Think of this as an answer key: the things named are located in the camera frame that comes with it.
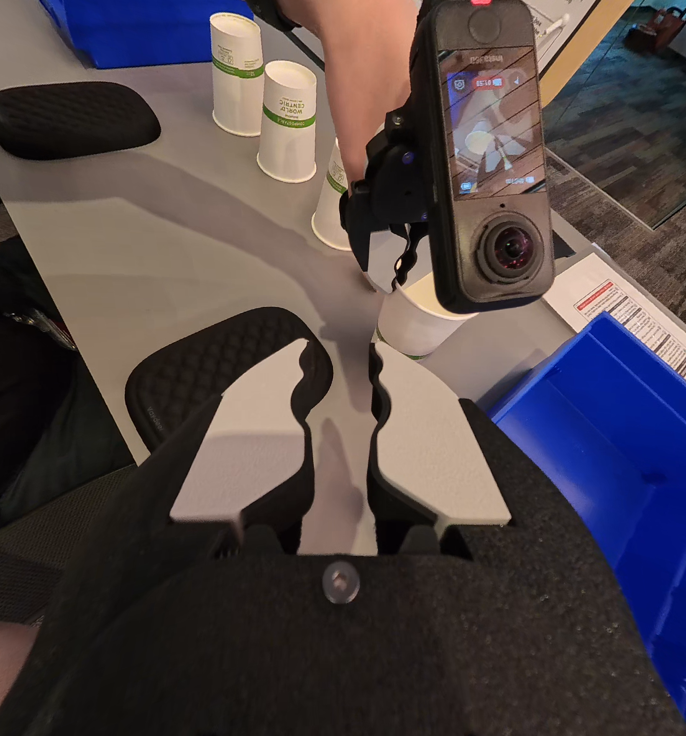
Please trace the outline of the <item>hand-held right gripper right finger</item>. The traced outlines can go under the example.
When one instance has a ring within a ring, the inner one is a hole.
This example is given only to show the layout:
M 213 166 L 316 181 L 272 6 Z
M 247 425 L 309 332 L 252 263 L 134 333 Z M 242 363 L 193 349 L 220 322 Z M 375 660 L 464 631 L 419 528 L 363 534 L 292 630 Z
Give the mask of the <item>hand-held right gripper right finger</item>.
M 441 546 L 455 527 L 507 526 L 512 515 L 457 395 L 385 342 L 369 345 L 369 380 L 377 552 L 396 554 L 414 528 Z

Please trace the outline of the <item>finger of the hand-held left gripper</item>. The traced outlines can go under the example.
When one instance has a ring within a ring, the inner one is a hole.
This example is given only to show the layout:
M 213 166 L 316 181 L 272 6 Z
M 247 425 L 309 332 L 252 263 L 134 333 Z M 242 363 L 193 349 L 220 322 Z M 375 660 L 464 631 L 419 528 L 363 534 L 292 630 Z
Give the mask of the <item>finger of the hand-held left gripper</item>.
M 392 294 L 397 290 L 398 286 L 403 286 L 406 283 L 409 272 L 415 267 L 418 259 L 418 245 L 428 235 L 428 229 L 428 223 L 389 225 L 389 230 L 393 235 L 405 240 L 405 249 L 394 264 Z
M 368 227 L 353 227 L 350 232 L 350 248 L 356 259 L 358 267 L 363 274 L 366 285 L 372 291 L 378 291 L 375 281 L 369 274 L 371 263 L 371 231 Z

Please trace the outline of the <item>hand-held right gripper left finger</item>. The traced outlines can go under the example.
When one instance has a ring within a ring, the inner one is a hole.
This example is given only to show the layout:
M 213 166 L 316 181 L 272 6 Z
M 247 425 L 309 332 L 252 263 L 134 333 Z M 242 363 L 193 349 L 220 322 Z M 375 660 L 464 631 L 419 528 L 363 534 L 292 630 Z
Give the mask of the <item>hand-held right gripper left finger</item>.
M 308 409 L 295 409 L 310 341 L 297 338 L 237 378 L 171 436 L 185 475 L 169 510 L 174 524 L 218 522 L 242 539 L 256 525 L 298 552 L 313 481 L 305 468 Z

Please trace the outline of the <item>white paper cup green band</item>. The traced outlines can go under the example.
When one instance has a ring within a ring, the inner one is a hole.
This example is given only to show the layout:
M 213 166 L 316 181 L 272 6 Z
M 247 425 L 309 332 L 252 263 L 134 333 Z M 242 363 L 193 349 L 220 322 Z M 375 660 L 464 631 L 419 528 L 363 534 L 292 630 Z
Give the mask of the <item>white paper cup green band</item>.
M 433 273 L 427 273 L 418 281 L 397 284 L 385 296 L 374 339 L 420 361 L 475 316 L 443 308 L 434 289 Z
M 339 204 L 348 192 L 348 178 L 342 164 L 338 139 L 335 139 L 322 183 L 317 207 L 311 217 L 313 234 L 334 250 L 351 251 L 348 234 L 341 226 Z
M 264 69 L 257 163 L 273 179 L 299 183 L 316 173 L 317 77 L 307 67 L 274 60 Z
M 213 120 L 241 137 L 261 133 L 264 58 L 261 29 L 234 13 L 210 16 Z

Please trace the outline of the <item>person's left hand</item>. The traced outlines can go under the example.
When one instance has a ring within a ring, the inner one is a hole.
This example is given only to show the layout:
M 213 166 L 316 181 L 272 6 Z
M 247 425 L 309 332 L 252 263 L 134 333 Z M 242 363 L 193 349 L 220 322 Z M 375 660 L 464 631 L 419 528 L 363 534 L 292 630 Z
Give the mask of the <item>person's left hand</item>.
M 280 2 L 312 32 L 325 61 L 328 102 L 348 182 L 364 177 L 366 144 L 410 94 L 412 1 Z

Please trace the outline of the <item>black padded wrist rest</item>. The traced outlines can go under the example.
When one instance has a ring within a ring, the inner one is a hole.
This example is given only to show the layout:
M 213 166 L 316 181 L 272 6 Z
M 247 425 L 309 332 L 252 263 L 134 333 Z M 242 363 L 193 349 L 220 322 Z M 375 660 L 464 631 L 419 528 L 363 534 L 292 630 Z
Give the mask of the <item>black padded wrist rest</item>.
M 301 406 L 310 410 L 329 391 L 333 364 L 313 331 L 281 307 L 247 310 L 146 357 L 125 387 L 127 410 L 146 449 L 155 451 L 209 399 L 299 338 L 309 343 L 302 356 Z
M 0 147 L 27 161 L 57 161 L 145 146 L 161 125 L 130 87 L 66 82 L 0 90 Z

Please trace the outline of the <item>blue plastic bin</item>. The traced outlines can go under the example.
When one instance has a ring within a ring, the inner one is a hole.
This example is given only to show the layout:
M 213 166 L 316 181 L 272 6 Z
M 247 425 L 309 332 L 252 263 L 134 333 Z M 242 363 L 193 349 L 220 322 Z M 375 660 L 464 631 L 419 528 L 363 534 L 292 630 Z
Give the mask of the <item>blue plastic bin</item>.
M 603 313 L 487 414 L 581 516 L 686 718 L 686 380 Z
M 209 62 L 210 16 L 243 1 L 41 1 L 62 39 L 97 69 Z

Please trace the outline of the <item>black wrist band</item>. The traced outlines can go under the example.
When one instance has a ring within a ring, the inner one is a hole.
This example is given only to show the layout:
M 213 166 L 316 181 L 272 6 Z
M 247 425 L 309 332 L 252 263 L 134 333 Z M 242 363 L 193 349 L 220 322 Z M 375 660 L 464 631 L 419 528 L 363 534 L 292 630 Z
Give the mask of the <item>black wrist band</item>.
M 245 1 L 245 3 L 257 18 L 283 34 L 301 28 L 299 23 L 283 13 L 277 1 Z

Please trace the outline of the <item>printed sheet in plastic sleeve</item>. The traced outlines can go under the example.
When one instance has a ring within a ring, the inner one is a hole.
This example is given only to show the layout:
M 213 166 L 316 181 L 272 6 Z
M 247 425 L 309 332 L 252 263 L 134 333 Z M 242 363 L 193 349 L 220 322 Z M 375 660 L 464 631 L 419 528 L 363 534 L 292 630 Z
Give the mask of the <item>printed sheet in plastic sleeve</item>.
M 608 314 L 686 380 L 684 328 L 598 253 L 557 275 L 543 299 L 577 333 Z

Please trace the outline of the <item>person's dark clothing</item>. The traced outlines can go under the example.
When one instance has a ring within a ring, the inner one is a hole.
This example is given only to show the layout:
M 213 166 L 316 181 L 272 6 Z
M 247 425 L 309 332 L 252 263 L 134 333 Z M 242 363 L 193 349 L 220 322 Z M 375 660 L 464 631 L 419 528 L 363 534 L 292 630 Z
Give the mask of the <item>person's dark clothing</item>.
M 0 528 L 133 462 L 23 241 L 1 241 Z

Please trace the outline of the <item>printed instruction sheet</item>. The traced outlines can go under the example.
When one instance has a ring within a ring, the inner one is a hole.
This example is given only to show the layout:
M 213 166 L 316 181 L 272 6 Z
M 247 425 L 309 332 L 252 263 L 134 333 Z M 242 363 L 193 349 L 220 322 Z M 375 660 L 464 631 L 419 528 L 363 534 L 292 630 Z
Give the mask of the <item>printed instruction sheet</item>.
M 540 78 L 581 28 L 598 1 L 526 1 L 532 15 Z

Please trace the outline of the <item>brown bag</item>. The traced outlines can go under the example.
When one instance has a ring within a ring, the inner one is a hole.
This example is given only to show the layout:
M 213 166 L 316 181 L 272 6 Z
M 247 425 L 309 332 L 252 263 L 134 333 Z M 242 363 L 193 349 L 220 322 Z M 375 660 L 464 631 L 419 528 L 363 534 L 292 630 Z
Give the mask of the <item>brown bag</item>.
M 679 7 L 656 11 L 648 22 L 632 25 L 624 37 L 624 47 L 641 54 L 655 54 L 666 49 L 685 27 L 685 15 L 686 10 Z

